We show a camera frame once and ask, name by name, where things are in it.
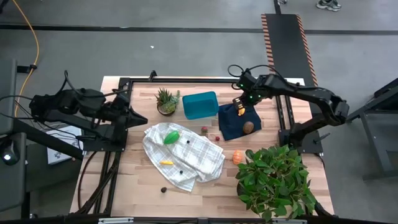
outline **butcher block tabletop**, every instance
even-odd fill
[[[111,92],[113,88],[118,87],[119,79],[120,77],[104,77],[101,91]],[[268,148],[277,144],[277,133],[280,128],[275,99],[263,100],[255,106],[261,118],[260,131],[224,141],[218,127],[218,117],[188,120],[183,112],[181,98],[172,116],[162,116],[156,108],[155,94],[159,88],[166,88],[173,94],[180,90],[181,96],[214,91],[219,105],[232,103],[232,99],[242,93],[240,90],[233,90],[231,84],[224,83],[134,83],[131,96],[132,108],[146,117],[148,123],[129,129],[126,150],[122,153],[119,165],[111,216],[257,218],[258,215],[251,210],[246,211],[246,205],[237,196],[238,180],[234,177],[238,173],[238,167],[233,164],[232,156],[237,149],[243,152],[246,149],[252,149],[256,152],[262,147]],[[308,102],[295,98],[291,98],[291,102],[296,122],[302,123],[311,119]],[[201,127],[208,127],[208,139],[222,147],[223,154],[226,156],[220,178],[206,183],[196,182],[192,192],[172,185],[151,163],[142,145],[144,131],[162,122],[177,123],[197,134],[201,133]],[[221,138],[220,141],[215,141],[216,136]],[[81,185],[82,204],[88,200],[98,185],[103,157],[104,152],[97,153],[87,167]],[[85,156],[81,168],[87,158],[88,156]],[[308,179],[311,179],[312,193],[326,211],[333,213],[321,160],[313,154],[302,154],[302,161],[309,172]],[[105,207],[108,186],[104,190],[101,211]],[[167,187],[166,193],[160,191],[162,187]],[[77,210],[76,187],[70,211]]]

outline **blue container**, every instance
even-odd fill
[[[182,103],[187,119],[206,118],[218,112],[217,97],[213,91],[183,96]]]

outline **navy blue cloth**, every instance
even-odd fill
[[[254,124],[252,133],[261,130],[261,120],[253,106],[248,106],[242,116],[238,115],[233,104],[222,105],[218,109],[218,125],[225,141],[245,136],[243,125],[247,121]]]

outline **plaid dish towel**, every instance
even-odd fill
[[[172,131],[178,131],[180,138],[173,144],[163,144]],[[191,192],[196,179],[208,182],[220,176],[225,159],[223,149],[206,137],[174,123],[159,123],[145,134],[142,143],[146,154],[175,186]],[[172,161],[174,165],[162,165],[161,161]]]

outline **gray floor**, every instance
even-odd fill
[[[271,0],[19,2],[36,24],[76,26],[261,28],[259,15],[274,12]],[[337,13],[315,9],[314,0],[290,0],[281,8],[283,13],[300,14],[305,29],[398,30],[395,0],[340,3],[343,8]],[[0,22],[23,20],[10,2]],[[57,91],[64,69],[76,86],[99,89],[105,75],[148,75],[155,69],[159,75],[227,76],[231,63],[249,67],[266,62],[262,34],[40,31],[37,35],[39,69],[25,90],[27,96]],[[396,35],[311,35],[307,39],[319,85],[346,98],[352,111],[397,78]],[[34,56],[29,31],[0,30],[0,57],[29,64]],[[23,79],[19,75],[19,86]],[[398,223],[398,179],[362,181],[364,174],[377,170],[362,124],[354,121],[321,130],[329,132],[322,144],[335,213]],[[68,213],[75,183],[71,180],[36,192],[33,211],[42,216]],[[3,213],[0,219],[15,218],[16,213]]]

